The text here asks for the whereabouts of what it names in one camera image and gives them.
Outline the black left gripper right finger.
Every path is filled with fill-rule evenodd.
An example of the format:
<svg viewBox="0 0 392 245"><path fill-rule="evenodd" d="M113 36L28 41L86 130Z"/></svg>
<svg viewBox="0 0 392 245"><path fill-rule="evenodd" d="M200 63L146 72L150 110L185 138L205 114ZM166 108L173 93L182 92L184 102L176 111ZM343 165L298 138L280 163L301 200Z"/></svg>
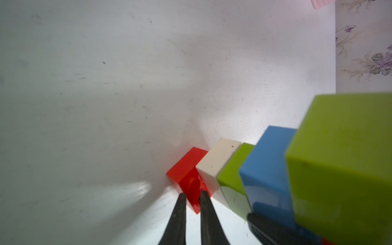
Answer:
<svg viewBox="0 0 392 245"><path fill-rule="evenodd" d="M200 194L201 244L229 245L207 191Z"/></svg>

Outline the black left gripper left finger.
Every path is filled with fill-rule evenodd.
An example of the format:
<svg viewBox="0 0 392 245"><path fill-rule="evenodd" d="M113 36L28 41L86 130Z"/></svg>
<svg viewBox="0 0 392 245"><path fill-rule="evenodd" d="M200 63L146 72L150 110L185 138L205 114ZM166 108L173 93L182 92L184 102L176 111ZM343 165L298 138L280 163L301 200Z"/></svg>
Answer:
<svg viewBox="0 0 392 245"><path fill-rule="evenodd" d="M179 194L165 232L158 245L186 244L186 203L186 194Z"/></svg>

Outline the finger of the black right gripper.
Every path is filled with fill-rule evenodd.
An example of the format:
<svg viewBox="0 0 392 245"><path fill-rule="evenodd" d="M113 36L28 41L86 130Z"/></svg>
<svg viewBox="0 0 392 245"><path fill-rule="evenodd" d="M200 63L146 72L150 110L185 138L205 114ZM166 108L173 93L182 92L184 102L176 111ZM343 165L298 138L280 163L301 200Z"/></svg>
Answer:
<svg viewBox="0 0 392 245"><path fill-rule="evenodd" d="M248 213L247 221L250 231L263 245L318 245L266 216Z"/></svg>

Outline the blue long lego brick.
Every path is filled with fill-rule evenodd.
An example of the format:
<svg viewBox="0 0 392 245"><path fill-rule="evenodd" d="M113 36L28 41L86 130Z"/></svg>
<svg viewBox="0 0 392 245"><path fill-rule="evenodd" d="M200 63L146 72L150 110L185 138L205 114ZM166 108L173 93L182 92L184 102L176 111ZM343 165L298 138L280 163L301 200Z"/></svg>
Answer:
<svg viewBox="0 0 392 245"><path fill-rule="evenodd" d="M317 245L322 238L295 221L285 152L296 129L269 126L239 170L254 213L264 215Z"/></svg>

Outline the lime green lego brick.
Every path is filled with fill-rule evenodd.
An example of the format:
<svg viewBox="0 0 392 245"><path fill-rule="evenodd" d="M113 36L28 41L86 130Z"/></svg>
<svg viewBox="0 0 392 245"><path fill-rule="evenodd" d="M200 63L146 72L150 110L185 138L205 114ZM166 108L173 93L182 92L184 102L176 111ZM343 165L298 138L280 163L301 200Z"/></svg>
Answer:
<svg viewBox="0 0 392 245"><path fill-rule="evenodd" d="M392 242L392 95L318 95L286 154L296 221L336 245Z"/></svg>
<svg viewBox="0 0 392 245"><path fill-rule="evenodd" d="M228 207L245 221L251 207L239 170L254 147L252 144L241 144L217 177Z"/></svg>

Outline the red lego brick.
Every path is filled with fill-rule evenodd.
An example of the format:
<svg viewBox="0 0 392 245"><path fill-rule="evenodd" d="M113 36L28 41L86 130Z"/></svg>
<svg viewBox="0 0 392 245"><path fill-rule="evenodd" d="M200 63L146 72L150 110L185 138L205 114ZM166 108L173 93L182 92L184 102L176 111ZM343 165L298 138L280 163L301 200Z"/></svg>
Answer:
<svg viewBox="0 0 392 245"><path fill-rule="evenodd" d="M195 214L199 214L201 210L199 201L201 190L208 192L211 197L209 190L196 169L196 165L207 153L208 151L193 147L166 172L166 176L175 190L179 194L186 194L187 205Z"/></svg>
<svg viewBox="0 0 392 245"><path fill-rule="evenodd" d="M322 240L322 245L334 245L334 244L329 242L329 241L327 241L327 240L325 240L325 239L323 239Z"/></svg>

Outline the white lego brick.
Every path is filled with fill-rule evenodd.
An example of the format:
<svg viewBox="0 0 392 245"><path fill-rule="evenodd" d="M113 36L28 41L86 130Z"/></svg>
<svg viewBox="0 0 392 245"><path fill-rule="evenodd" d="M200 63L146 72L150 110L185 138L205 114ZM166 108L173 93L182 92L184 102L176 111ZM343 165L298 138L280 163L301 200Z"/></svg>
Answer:
<svg viewBox="0 0 392 245"><path fill-rule="evenodd" d="M196 169L211 196L227 208L229 205L217 177L241 144L240 141L222 138L196 165Z"/></svg>

